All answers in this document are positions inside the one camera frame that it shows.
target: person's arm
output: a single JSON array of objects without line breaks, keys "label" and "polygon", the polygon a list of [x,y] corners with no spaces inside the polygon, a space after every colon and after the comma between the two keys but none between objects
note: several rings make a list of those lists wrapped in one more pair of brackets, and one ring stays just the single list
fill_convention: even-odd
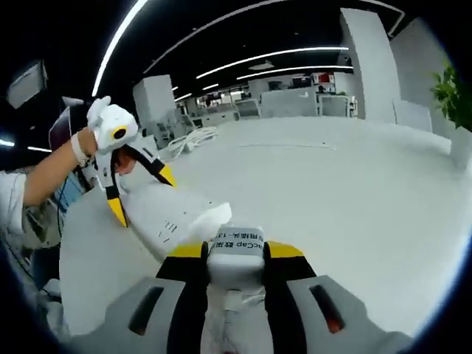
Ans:
[{"label": "person's arm", "polygon": [[[94,133],[84,128],[77,134],[82,151],[87,156],[94,156],[97,152]],[[28,174],[24,185],[23,205],[32,207],[45,201],[78,165],[79,161],[69,140]]]}]

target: green plant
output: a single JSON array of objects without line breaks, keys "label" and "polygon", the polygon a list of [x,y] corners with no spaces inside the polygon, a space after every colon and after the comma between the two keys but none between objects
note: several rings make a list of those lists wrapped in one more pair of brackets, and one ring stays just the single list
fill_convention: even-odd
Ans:
[{"label": "green plant", "polygon": [[436,86],[431,89],[444,117],[472,131],[472,90],[461,80],[454,67],[447,65],[442,77],[433,73]]}]

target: white desk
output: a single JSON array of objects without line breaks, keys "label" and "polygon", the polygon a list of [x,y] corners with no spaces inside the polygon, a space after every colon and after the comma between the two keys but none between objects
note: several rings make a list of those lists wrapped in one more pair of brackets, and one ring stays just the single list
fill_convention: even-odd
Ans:
[{"label": "white desk", "polygon": [[[382,328],[414,335],[446,294],[468,240],[472,182],[454,170],[450,142],[332,117],[230,122],[218,131],[172,163],[178,183],[228,201],[268,239],[303,250]],[[69,209],[60,255],[71,333],[93,330],[113,299],[158,268],[118,227],[104,195],[85,195]]]}]

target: red object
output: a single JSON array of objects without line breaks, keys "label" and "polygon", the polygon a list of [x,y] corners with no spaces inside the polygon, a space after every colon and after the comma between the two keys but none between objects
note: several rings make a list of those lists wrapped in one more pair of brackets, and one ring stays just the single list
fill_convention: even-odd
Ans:
[{"label": "red object", "polygon": [[326,319],[327,328],[331,333],[337,333],[342,330],[342,325],[336,319]]},{"label": "red object", "polygon": [[330,82],[330,73],[329,72],[324,72],[323,74],[320,74],[318,76],[318,81],[320,83],[329,83]]}]

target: person's hand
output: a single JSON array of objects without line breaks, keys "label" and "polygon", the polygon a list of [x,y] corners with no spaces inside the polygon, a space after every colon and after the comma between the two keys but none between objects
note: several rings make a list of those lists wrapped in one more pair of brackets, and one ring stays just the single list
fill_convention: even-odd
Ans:
[{"label": "person's hand", "polygon": [[94,132],[88,127],[84,128],[77,133],[77,138],[79,139],[79,145],[83,153],[87,156],[95,156],[98,147]]},{"label": "person's hand", "polygon": [[123,149],[118,150],[118,163],[116,165],[116,171],[120,175],[127,175],[133,171],[136,165],[136,160],[128,156]]}]

